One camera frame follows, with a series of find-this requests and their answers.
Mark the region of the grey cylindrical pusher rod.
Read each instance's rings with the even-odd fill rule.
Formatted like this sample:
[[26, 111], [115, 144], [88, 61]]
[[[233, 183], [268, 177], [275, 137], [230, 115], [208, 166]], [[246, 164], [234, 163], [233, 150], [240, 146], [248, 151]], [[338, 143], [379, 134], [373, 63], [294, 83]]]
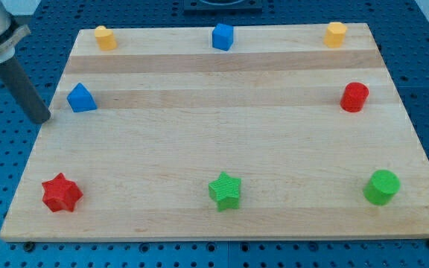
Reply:
[[50, 119], [48, 106], [15, 56], [0, 62], [0, 80], [34, 124], [43, 124]]

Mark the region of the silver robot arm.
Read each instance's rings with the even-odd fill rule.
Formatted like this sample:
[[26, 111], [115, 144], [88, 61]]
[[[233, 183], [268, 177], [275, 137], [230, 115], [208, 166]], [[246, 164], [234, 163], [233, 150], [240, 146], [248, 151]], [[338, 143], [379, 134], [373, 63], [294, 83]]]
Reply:
[[0, 80], [29, 119], [42, 124], [51, 113], [15, 55], [18, 42], [30, 33], [28, 25], [17, 22], [0, 1]]

